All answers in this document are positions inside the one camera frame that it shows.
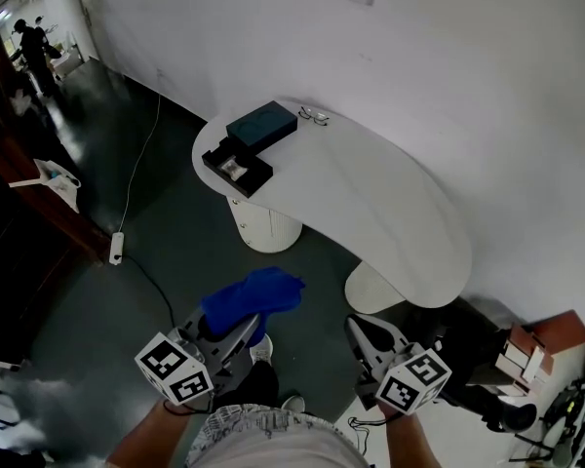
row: table leg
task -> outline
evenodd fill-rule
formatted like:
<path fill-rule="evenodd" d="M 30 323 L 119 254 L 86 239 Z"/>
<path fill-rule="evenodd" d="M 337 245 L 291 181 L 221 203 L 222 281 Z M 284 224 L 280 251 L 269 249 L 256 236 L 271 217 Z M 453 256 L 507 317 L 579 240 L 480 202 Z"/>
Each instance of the table leg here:
<path fill-rule="evenodd" d="M 245 244 L 264 254 L 290 248 L 301 235 L 303 224 L 273 210 L 227 198 L 238 232 Z"/>
<path fill-rule="evenodd" d="M 344 295 L 349 305 L 362 314 L 374 314 L 405 300 L 364 261 L 347 278 Z"/>

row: human hand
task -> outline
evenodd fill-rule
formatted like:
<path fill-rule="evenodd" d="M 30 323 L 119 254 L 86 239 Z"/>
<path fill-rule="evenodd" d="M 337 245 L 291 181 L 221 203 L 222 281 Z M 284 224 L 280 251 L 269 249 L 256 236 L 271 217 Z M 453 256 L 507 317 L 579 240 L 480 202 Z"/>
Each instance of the human hand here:
<path fill-rule="evenodd" d="M 177 416 L 190 415 L 191 413 L 207 413 L 210 412 L 211 396 L 210 394 L 204 394 L 193 399 L 192 401 L 185 402 L 180 406 L 174 405 L 171 401 L 165 400 L 165 410 L 171 414 Z"/>
<path fill-rule="evenodd" d="M 381 412 L 383 412 L 383 415 L 386 418 L 392 417 L 395 414 L 398 413 L 398 411 L 390 406 L 388 406 L 385 402 L 383 401 L 377 401 L 377 406 L 379 407 L 379 410 Z"/>

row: dark gray floor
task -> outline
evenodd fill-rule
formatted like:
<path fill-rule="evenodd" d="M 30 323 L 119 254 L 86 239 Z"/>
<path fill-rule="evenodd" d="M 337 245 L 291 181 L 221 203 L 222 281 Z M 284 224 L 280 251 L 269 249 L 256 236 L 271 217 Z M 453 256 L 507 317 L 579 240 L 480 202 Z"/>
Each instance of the dark gray floor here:
<path fill-rule="evenodd" d="M 51 110 L 82 173 L 81 210 L 110 234 L 157 97 L 94 61 L 72 73 L 62 91 Z M 161 285 L 178 321 L 202 297 L 254 269 L 278 265 L 301 277 L 301 306 L 269 320 L 274 366 L 283 393 L 300 392 L 315 414 L 336 420 L 353 399 L 358 374 L 342 330 L 351 311 L 342 290 L 358 259 L 307 227 L 286 252 L 248 248 L 225 199 L 192 169 L 191 146 L 203 124 L 163 98 L 133 184 L 126 253 Z M 400 307 L 388 316 L 399 318 L 407 305 Z M 133 358 L 169 328 L 162 299 L 129 260 L 75 272 L 34 342 L 32 366 L 11 378 L 23 415 L 63 458 L 107 456 L 158 399 Z"/>

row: blue cloth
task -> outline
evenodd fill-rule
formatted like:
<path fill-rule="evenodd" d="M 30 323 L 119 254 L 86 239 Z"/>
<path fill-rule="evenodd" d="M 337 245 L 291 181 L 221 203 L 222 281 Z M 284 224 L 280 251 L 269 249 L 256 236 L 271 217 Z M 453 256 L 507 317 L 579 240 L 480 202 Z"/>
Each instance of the blue cloth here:
<path fill-rule="evenodd" d="M 255 270 L 202 300 L 202 310 L 213 334 L 226 334 L 237 323 L 260 314 L 260 323 L 247 346 L 257 345 L 266 333 L 266 320 L 274 312 L 288 312 L 301 303 L 303 282 L 278 267 Z"/>

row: person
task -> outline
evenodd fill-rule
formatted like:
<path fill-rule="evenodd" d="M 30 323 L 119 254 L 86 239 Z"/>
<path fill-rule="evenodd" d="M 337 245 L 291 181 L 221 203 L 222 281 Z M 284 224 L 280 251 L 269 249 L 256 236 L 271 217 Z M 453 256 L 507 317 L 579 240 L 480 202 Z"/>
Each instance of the person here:
<path fill-rule="evenodd" d="M 305 413 L 300 396 L 276 408 L 278 379 L 271 366 L 273 344 L 266 335 L 250 349 L 253 367 L 239 387 L 214 400 L 214 413 L 188 454 L 191 468 L 368 468 L 332 424 Z M 106 460 L 119 468 L 167 467 L 200 398 L 189 406 L 158 402 Z M 386 417 L 395 412 L 380 406 Z M 415 415 L 386 425 L 391 468 L 441 468 Z"/>
<path fill-rule="evenodd" d="M 48 37 L 46 36 L 45 29 L 41 27 L 42 20 L 43 16 L 38 16 L 37 19 L 35 20 L 35 31 L 37 31 L 37 33 L 39 34 L 39 38 L 41 38 L 44 47 L 47 47 L 48 45 L 50 45 L 50 42 L 48 41 Z"/>
<path fill-rule="evenodd" d="M 14 30 L 21 35 L 21 41 L 19 42 L 19 49 L 12 57 L 12 60 L 19 59 L 23 55 L 28 67 L 35 75 L 43 95 L 46 97 L 51 96 L 55 92 L 57 85 L 52 72 L 46 64 L 45 33 L 42 36 L 37 29 L 30 27 L 23 19 L 19 19 L 16 22 Z"/>

